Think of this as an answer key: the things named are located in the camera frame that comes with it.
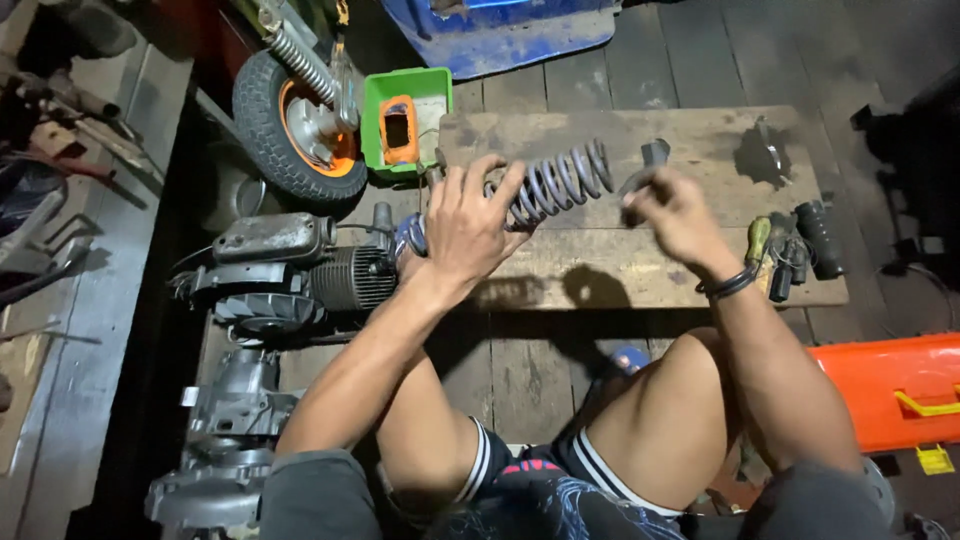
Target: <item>wristband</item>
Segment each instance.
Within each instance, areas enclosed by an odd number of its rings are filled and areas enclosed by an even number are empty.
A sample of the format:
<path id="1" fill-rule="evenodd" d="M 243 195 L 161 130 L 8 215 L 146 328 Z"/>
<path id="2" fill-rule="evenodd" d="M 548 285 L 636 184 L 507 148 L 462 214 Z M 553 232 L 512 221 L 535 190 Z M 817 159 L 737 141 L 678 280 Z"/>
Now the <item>wristband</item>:
<path id="1" fill-rule="evenodd" d="M 700 282 L 700 284 L 697 285 L 697 292 L 706 293 L 707 298 L 711 300 L 718 300 L 740 292 L 744 287 L 754 282 L 754 279 L 756 279 L 756 269 L 751 265 L 747 265 L 739 274 L 725 282 L 720 282 L 710 287 L 707 287 L 704 282 Z"/>

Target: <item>green container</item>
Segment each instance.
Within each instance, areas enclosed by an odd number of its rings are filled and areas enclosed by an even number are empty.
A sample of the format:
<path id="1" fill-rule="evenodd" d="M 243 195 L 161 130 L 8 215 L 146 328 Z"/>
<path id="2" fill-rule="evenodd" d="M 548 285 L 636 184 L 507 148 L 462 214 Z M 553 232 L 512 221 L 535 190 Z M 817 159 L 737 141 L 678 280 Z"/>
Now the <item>green container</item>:
<path id="1" fill-rule="evenodd" d="M 453 78 L 445 67 L 413 67 L 390 73 L 369 75 L 364 81 L 363 114 L 360 116 L 360 150 L 367 168 L 385 180 L 407 180 L 417 177 L 417 165 L 388 165 L 380 148 L 380 103 L 399 95 L 408 95 L 417 110 L 420 155 L 423 165 L 433 159 L 436 141 L 440 138 L 440 117 L 453 112 Z"/>

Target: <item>thigh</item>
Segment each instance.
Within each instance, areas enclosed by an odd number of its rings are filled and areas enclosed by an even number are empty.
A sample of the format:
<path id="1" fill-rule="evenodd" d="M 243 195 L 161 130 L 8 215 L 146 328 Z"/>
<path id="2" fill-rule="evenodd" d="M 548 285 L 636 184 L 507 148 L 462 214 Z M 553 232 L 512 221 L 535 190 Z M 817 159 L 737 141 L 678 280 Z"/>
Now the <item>thigh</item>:
<path id="1" fill-rule="evenodd" d="M 686 333 L 587 427 L 593 449 L 646 501 L 681 510 L 723 465 L 735 404 L 722 361 L 713 329 Z"/>
<path id="2" fill-rule="evenodd" d="M 453 408 L 423 349 L 401 380 L 376 432 L 395 502 L 427 513 L 457 500 L 477 461 L 477 424 Z"/>

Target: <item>wooden workbench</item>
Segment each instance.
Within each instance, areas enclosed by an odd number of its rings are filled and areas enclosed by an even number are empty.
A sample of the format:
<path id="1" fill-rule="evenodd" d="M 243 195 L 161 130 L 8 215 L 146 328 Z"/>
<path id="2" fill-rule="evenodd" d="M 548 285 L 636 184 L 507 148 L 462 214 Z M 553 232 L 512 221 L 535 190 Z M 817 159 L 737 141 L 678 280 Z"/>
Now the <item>wooden workbench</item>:
<path id="1" fill-rule="evenodd" d="M 755 183 L 734 163 L 744 133 L 761 114 L 772 129 L 782 132 L 791 161 L 791 184 L 780 188 Z M 810 157 L 791 136 L 798 121 L 794 109 L 786 106 L 447 115 L 441 122 L 440 148 L 449 165 L 464 166 L 490 153 L 508 160 L 543 158 L 597 137 L 606 145 L 614 185 L 620 186 L 643 167 L 641 145 L 661 137 L 672 147 L 671 166 L 701 181 L 727 243 L 735 253 L 744 253 L 747 228 L 755 217 L 789 212 L 820 198 Z M 843 279 L 817 282 L 812 272 L 809 277 L 791 289 L 784 306 L 848 301 Z M 663 255 L 651 229 L 625 229 L 617 197 L 605 194 L 547 218 L 474 297 L 487 309 L 705 307 L 705 297 L 694 290 L 697 282 Z"/>

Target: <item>hand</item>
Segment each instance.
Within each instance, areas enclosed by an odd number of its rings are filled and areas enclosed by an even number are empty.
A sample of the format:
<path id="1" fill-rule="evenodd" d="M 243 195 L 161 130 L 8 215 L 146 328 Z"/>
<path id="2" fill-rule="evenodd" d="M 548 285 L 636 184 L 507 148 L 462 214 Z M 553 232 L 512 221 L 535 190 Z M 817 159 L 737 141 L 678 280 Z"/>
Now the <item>hand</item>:
<path id="1" fill-rule="evenodd" d="M 487 174 L 505 161 L 484 156 L 464 171 L 450 167 L 446 178 L 433 186 L 426 215 L 428 264 L 437 285 L 446 286 L 454 303 L 467 297 L 473 287 L 530 238 L 529 232 L 503 230 L 507 209 L 523 184 L 524 164 L 511 163 L 491 199 L 484 197 Z"/>
<path id="2" fill-rule="evenodd" d="M 628 193 L 623 205 L 649 221 L 663 252 L 700 279 L 721 282 L 743 270 L 742 260 L 727 246 L 695 180 L 661 167 L 648 185 Z"/>

